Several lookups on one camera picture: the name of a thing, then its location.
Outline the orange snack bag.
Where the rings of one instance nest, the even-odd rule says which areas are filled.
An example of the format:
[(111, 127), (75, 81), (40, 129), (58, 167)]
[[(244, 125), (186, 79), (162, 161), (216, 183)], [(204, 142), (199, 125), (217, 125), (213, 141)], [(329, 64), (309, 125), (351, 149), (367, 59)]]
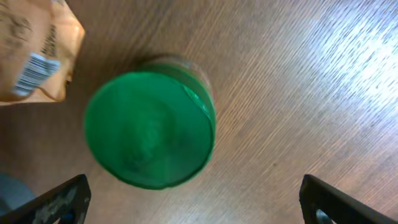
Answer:
[(1, 105), (63, 101), (84, 36), (65, 0), (1, 0)]

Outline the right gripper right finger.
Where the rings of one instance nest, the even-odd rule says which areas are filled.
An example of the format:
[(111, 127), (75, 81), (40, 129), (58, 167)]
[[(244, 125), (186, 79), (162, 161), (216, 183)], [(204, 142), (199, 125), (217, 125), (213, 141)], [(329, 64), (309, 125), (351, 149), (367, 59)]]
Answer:
[(299, 201), (305, 224), (397, 224), (397, 221), (310, 174), (303, 177)]

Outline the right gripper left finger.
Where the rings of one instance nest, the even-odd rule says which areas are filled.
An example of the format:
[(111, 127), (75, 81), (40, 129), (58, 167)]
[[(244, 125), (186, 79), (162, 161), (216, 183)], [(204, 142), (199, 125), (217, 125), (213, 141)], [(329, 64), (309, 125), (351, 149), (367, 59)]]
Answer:
[(1, 223), (83, 224), (90, 200), (88, 179), (80, 174), (1, 216)]

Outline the green lid jar with label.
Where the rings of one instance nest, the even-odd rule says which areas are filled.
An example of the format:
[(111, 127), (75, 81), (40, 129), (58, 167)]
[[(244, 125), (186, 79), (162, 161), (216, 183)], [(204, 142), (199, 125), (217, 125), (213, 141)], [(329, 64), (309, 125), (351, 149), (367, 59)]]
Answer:
[(122, 182), (163, 190), (209, 163), (216, 138), (210, 81), (195, 62), (163, 56), (105, 83), (87, 104), (85, 139)]

